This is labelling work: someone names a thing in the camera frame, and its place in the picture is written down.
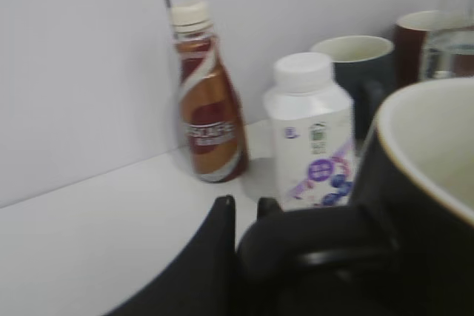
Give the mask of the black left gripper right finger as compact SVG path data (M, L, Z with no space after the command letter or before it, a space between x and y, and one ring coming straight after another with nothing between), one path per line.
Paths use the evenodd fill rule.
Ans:
M257 221L279 221L283 213L275 198L262 197L258 200Z

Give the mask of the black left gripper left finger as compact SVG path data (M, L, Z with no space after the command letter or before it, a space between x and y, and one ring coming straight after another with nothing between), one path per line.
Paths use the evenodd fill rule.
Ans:
M156 278L110 315L230 315L236 204L215 199L188 244Z

